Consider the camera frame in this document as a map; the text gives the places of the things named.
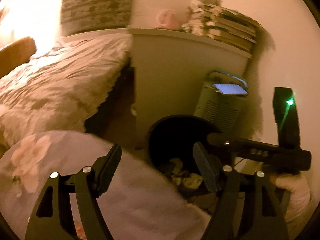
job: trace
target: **floor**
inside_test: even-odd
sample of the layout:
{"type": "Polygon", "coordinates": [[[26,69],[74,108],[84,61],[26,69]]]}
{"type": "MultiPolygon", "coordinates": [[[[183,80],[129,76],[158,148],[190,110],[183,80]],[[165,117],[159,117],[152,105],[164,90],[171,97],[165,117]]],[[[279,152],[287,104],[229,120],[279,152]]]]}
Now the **floor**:
{"type": "Polygon", "coordinates": [[[133,103],[134,76],[132,75],[127,78],[122,92],[117,98],[110,123],[102,135],[102,138],[112,143],[118,143],[125,151],[151,164],[145,146],[136,144],[136,119],[133,114],[131,114],[131,105],[133,103]]]}

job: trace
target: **green led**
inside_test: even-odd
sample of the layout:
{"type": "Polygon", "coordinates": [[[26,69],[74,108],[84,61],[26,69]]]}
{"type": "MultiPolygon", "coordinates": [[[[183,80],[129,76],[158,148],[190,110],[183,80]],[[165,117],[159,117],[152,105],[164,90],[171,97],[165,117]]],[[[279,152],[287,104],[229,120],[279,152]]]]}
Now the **green led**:
{"type": "Polygon", "coordinates": [[[288,104],[289,106],[293,106],[293,103],[294,103],[294,102],[293,102],[293,99],[290,99],[290,100],[287,101],[287,104],[288,104]]]}

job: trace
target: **black trash can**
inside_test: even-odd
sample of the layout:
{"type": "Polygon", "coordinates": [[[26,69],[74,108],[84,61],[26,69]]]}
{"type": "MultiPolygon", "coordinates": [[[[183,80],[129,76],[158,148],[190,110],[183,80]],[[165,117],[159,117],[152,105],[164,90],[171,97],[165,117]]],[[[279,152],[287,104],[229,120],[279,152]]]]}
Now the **black trash can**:
{"type": "Polygon", "coordinates": [[[170,159],[179,158],[183,170],[201,175],[193,158],[193,145],[198,141],[207,144],[207,136],[212,132],[220,133],[213,124],[193,115],[171,115],[160,119],[151,126],[147,136],[150,159],[159,168],[170,159]]]}

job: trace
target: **lit screen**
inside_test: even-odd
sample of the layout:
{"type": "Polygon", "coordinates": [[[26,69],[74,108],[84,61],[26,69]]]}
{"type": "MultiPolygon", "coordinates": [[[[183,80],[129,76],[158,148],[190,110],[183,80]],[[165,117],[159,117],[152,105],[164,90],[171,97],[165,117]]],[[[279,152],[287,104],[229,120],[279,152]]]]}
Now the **lit screen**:
{"type": "Polygon", "coordinates": [[[241,86],[234,84],[213,84],[214,87],[224,95],[247,95],[241,86]]]}

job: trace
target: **silver bolt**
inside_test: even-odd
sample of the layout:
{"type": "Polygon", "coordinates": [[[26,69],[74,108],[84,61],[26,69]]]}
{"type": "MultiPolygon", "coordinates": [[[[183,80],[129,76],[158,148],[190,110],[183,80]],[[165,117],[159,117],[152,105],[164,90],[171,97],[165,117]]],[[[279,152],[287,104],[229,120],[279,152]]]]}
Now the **silver bolt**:
{"type": "Polygon", "coordinates": [[[257,176],[260,178],[263,178],[264,177],[263,171],[257,171],[257,176]]]}
{"type": "Polygon", "coordinates": [[[50,178],[51,179],[55,179],[56,177],[58,177],[58,173],[57,172],[53,172],[50,174],[50,178]]]}
{"type": "Polygon", "coordinates": [[[82,171],[83,171],[84,173],[88,173],[88,172],[91,171],[91,167],[90,167],[90,166],[86,166],[86,167],[84,167],[84,168],[82,169],[82,171]]]}
{"type": "Polygon", "coordinates": [[[224,165],[223,166],[223,170],[226,171],[226,172],[230,172],[230,171],[232,171],[232,168],[229,165],[224,165]]]}

